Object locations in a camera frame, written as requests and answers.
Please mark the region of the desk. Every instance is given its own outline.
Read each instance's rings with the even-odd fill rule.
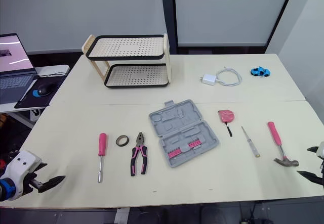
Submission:
[[[296,170],[319,174],[321,160],[306,149],[324,139],[324,126],[306,101],[196,103],[203,119],[220,140],[216,148],[170,168],[165,160],[148,114],[164,107],[146,105],[51,104],[26,139],[23,149],[40,156],[48,166],[37,172],[43,182],[66,175],[57,187],[33,191],[1,206],[34,208],[103,208],[266,200],[319,196],[320,185]],[[233,137],[220,122],[217,111],[231,109]],[[283,167],[267,122],[273,120],[287,155],[299,167]],[[255,158],[242,132],[243,125],[261,157]],[[142,131],[148,147],[146,175],[130,176],[131,151]],[[98,183],[98,137],[109,134],[104,158],[103,183]],[[118,147],[119,135],[130,143]]]
[[[275,54],[267,55],[170,55],[172,82],[166,87],[111,89],[81,56],[52,104],[161,104],[170,99],[195,103],[264,102],[305,100],[302,93]],[[242,76],[242,84],[210,86],[199,80],[204,74],[216,74],[224,66]],[[251,76],[250,70],[263,66],[271,71],[268,78]],[[220,78],[237,80],[225,72]]]
[[[58,72],[68,73],[68,71],[70,70],[70,68],[69,68],[68,65],[58,65],[58,66],[35,67],[35,70],[37,72],[37,75],[42,76],[42,75],[50,75],[50,74],[54,74],[54,73],[58,73]],[[34,80],[31,83],[31,85],[29,86],[29,88],[27,89],[27,91],[33,86],[33,84],[35,82],[36,82],[36,80]],[[18,120],[19,122],[25,124],[29,128],[32,128],[33,125],[34,125],[34,123],[31,122],[25,116],[23,116],[21,114],[18,114],[18,112],[28,111],[28,110],[32,110],[32,109],[43,109],[44,107],[29,107],[29,108],[19,108],[19,109],[16,109],[15,108],[15,105],[16,104],[17,104],[17,102],[8,103],[8,104],[0,104],[0,114],[8,113],[11,117],[13,117],[16,120]]]

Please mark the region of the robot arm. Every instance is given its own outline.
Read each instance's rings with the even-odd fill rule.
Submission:
[[[44,184],[35,180],[37,177],[35,171],[46,165],[36,155],[28,151],[21,151],[7,165],[5,173],[0,177],[0,201],[18,199],[22,195],[32,192],[31,186],[42,193],[62,182],[65,176],[57,176]]]
[[[306,171],[297,171],[297,172],[303,177],[307,178],[309,181],[315,184],[323,185],[324,187],[324,167],[323,167],[324,166],[324,142],[321,142],[319,147],[311,147],[308,148],[307,150],[316,153],[317,157],[323,160],[320,166],[322,177],[318,177],[316,174],[312,172],[306,172]]]

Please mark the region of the gray plastic tool case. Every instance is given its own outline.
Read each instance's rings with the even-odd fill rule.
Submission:
[[[170,167],[176,167],[214,148],[219,140],[202,119],[192,100],[174,104],[149,115]]]

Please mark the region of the laptop screen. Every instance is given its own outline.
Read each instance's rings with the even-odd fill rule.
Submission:
[[[24,47],[16,34],[0,36],[0,73],[33,69]]]

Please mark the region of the screwdriver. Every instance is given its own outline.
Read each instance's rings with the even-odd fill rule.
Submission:
[[[255,157],[260,157],[260,154],[259,154],[257,148],[255,147],[255,145],[253,144],[251,138],[248,136],[248,134],[247,134],[246,131],[244,130],[243,126],[241,126],[241,128],[242,128],[242,130],[243,130],[245,136],[246,136],[247,139],[248,139],[248,143],[249,143],[249,145],[250,145],[250,148],[251,148],[253,154],[255,155]]]
[[[99,153],[100,156],[100,165],[99,165],[99,175],[98,175],[98,183],[102,181],[102,156],[106,155],[106,146],[107,146],[107,135],[105,133],[101,133],[99,135]]]

